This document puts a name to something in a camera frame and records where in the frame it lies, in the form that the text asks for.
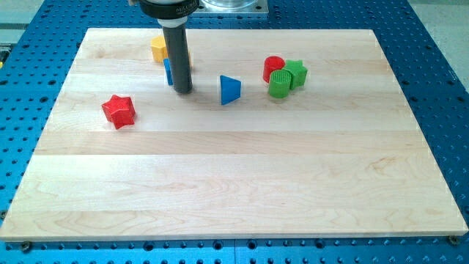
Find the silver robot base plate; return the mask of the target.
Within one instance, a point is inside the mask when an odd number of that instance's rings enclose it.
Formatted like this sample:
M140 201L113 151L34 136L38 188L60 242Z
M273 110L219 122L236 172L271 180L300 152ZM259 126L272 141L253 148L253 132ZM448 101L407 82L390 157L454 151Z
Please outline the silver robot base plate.
M268 0L201 0L195 15L266 15Z

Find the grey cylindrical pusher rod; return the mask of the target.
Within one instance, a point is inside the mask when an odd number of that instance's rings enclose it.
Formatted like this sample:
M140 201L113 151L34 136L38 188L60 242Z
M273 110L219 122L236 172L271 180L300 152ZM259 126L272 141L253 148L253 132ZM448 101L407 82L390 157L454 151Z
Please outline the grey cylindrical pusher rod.
M187 17L158 19L163 30L171 67L174 90L179 94L190 94L193 89L190 56L185 23Z

